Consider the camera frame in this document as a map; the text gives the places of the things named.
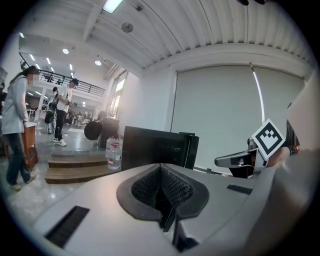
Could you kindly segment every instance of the gray jacket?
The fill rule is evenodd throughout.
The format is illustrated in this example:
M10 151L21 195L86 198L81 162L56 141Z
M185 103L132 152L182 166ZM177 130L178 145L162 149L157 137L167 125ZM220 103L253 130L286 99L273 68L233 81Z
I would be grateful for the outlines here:
M25 131L23 121L28 121L26 108L27 78L20 75L8 87L2 109L2 134L17 134Z

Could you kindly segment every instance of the white sneaker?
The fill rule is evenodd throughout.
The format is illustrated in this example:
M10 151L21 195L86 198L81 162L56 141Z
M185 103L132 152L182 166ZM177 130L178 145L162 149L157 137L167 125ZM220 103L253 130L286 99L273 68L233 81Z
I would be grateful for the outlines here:
M64 139L59 141L59 145L62 147L65 147L67 145L67 143L65 143Z

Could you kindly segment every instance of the wooden platform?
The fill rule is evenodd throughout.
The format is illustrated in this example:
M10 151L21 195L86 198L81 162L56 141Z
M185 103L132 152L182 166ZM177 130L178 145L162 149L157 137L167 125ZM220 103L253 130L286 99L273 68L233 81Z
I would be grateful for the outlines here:
M48 161L51 168L74 168L106 166L104 155L52 155Z
M70 184L88 182L117 172L119 170L110 170L107 165L73 168L49 167L44 179L48 184Z
M49 168L44 178L48 184L88 182L120 171L110 170L104 155L87 155L72 151L63 154L52 153L48 164Z

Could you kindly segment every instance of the projector screen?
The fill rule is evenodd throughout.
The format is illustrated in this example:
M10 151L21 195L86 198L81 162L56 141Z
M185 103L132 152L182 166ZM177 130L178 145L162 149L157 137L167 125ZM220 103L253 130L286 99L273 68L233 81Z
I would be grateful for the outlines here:
M268 118L286 137L287 106L304 86L302 79L267 68L255 68ZM249 66L214 66L178 73L171 131L195 133L199 145L195 166L217 167L217 157L247 149L247 139L262 125L257 83Z

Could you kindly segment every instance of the white shirt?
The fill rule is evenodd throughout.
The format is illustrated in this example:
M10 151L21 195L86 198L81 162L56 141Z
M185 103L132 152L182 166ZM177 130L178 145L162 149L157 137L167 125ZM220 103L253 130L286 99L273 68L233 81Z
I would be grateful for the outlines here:
M62 86L61 89L59 90L59 95L64 98L66 101L71 101L72 97L72 89L69 88L69 85L67 86ZM62 101L58 101L58 104L56 105L56 108L58 110L62 110L66 113L68 113L69 106L65 105Z

